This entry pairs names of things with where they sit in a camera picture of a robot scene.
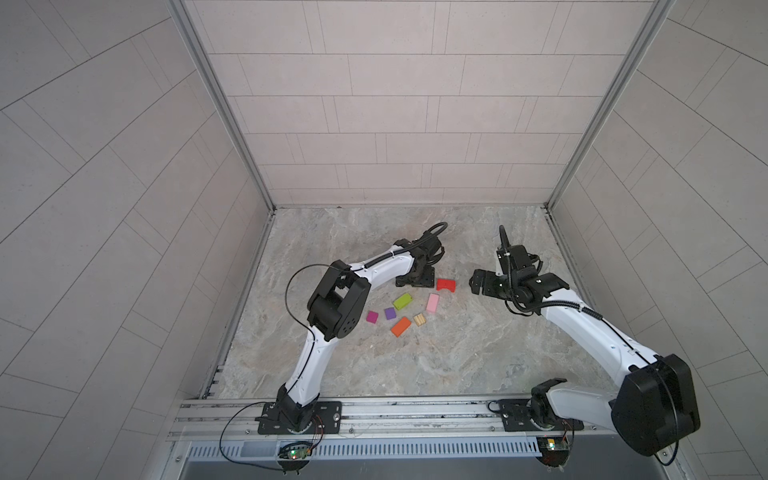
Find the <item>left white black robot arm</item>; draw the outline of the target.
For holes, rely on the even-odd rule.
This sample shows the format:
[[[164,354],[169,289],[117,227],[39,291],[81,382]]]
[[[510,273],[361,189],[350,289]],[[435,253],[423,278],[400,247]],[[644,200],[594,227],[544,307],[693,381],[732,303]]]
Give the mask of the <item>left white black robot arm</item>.
[[[310,425],[335,347],[359,323],[370,291],[390,281],[398,287],[433,287],[434,265],[444,253],[438,236],[425,232],[415,241],[396,242],[374,258],[336,260],[327,266],[307,302],[308,333],[296,368],[277,393],[277,419],[283,426],[302,432]]]

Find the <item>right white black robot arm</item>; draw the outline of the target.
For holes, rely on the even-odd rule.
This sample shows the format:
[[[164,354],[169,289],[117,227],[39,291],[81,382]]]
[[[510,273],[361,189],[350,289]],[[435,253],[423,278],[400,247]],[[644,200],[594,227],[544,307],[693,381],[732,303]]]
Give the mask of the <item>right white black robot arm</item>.
[[[617,394],[555,378],[531,390],[529,415],[542,429],[579,420],[619,434],[635,452],[652,456],[696,432],[701,418],[692,372],[675,354],[661,356],[621,332],[552,273],[518,280],[476,270],[473,294],[511,302],[559,327],[609,374]]]

